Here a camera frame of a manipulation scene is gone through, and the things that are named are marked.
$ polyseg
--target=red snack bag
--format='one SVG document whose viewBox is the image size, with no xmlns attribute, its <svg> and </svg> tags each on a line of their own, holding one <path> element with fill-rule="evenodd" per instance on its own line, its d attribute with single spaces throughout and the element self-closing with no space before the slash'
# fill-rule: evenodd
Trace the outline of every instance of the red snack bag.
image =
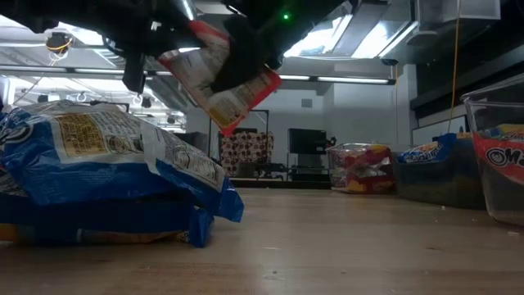
<svg viewBox="0 0 524 295">
<path fill-rule="evenodd" d="M 189 26 L 207 47 L 184 54 L 176 50 L 165 52 L 158 62 L 180 81 L 223 134 L 231 134 L 248 112 L 275 91 L 282 81 L 277 73 L 264 68 L 251 81 L 213 93 L 210 84 L 229 55 L 228 36 L 204 21 L 194 20 Z"/>
</svg>

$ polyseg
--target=robotic arm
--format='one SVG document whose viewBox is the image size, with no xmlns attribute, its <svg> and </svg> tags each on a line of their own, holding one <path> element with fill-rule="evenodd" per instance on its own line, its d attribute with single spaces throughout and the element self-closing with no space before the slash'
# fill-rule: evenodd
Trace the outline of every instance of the robotic arm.
<svg viewBox="0 0 524 295">
<path fill-rule="evenodd" d="M 147 56 L 183 47 L 205 45 L 189 29 L 178 0 L 6 0 L 0 14 L 35 33 L 62 21 L 103 36 L 113 53 L 126 59 L 123 81 L 141 93 Z M 230 55 L 211 88 L 230 89 L 254 78 L 264 66 L 277 69 L 285 51 L 303 39 L 346 0 L 222 0 L 234 12 L 224 26 L 230 35 Z M 359 0 L 349 0 L 355 9 Z"/>
</svg>

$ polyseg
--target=plastic container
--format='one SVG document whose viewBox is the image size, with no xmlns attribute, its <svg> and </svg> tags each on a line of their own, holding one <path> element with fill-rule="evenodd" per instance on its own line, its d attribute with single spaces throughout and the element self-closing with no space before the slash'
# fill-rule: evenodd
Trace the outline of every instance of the plastic container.
<svg viewBox="0 0 524 295">
<path fill-rule="evenodd" d="M 332 189 L 346 193 L 391 193 L 391 151 L 380 144 L 344 143 L 327 149 Z"/>
<path fill-rule="evenodd" d="M 393 157 L 400 197 L 464 209 L 485 209 L 472 140 L 457 139 L 443 161 L 399 163 Z"/>
<path fill-rule="evenodd" d="M 466 94 L 463 99 L 473 132 L 488 212 L 499 222 L 524 226 L 524 141 L 514 136 L 520 134 L 518 131 L 513 135 L 501 131 L 501 125 L 511 124 L 512 128 L 520 129 L 524 134 L 524 104 L 484 99 L 486 96 L 494 98 L 497 93 L 507 93 L 507 89 L 483 89 Z"/>
</svg>

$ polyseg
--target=desk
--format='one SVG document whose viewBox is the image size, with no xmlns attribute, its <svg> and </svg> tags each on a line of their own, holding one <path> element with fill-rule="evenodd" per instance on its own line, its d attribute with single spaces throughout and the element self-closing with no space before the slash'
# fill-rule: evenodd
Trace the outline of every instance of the desk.
<svg viewBox="0 0 524 295">
<path fill-rule="evenodd" d="M 0 247 L 0 293 L 524 293 L 524 236 L 484 211 L 331 191 L 239 192 L 244 221 L 217 220 L 205 249 Z"/>
</svg>

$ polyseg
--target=wooden table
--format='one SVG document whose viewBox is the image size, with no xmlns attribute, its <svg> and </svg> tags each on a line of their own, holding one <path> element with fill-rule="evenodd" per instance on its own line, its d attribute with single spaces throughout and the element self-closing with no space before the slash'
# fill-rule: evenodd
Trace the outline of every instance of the wooden table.
<svg viewBox="0 0 524 295">
<path fill-rule="evenodd" d="M 244 221 L 178 243 L 0 247 L 0 294 L 524 294 L 524 243 L 486 212 L 240 190 Z"/>
</svg>

